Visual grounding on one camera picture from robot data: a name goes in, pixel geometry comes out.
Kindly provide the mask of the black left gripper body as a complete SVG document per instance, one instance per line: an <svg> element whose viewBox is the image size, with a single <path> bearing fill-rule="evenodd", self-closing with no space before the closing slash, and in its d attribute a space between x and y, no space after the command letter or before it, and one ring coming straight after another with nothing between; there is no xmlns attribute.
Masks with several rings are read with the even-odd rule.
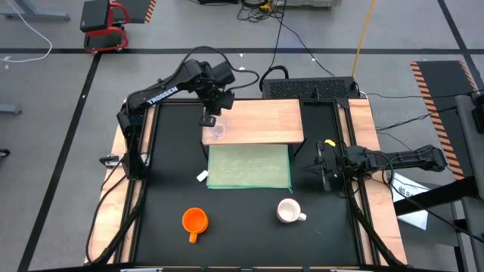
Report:
<svg viewBox="0 0 484 272"><path fill-rule="evenodd" d="M199 99L205 107L206 114L219 116L222 109L232 109L234 104L234 93L232 91L213 89L200 94Z"/></svg>

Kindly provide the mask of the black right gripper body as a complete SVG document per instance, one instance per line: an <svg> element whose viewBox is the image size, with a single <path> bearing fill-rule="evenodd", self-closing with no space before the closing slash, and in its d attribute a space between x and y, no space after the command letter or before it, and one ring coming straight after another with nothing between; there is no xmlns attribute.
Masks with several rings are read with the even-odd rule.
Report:
<svg viewBox="0 0 484 272"><path fill-rule="evenodd" d="M318 170L321 172L323 190L332 191L340 189L343 186L343 163L337 142L332 140L318 141L316 150L317 156L315 158L315 164L321 164Z"/></svg>

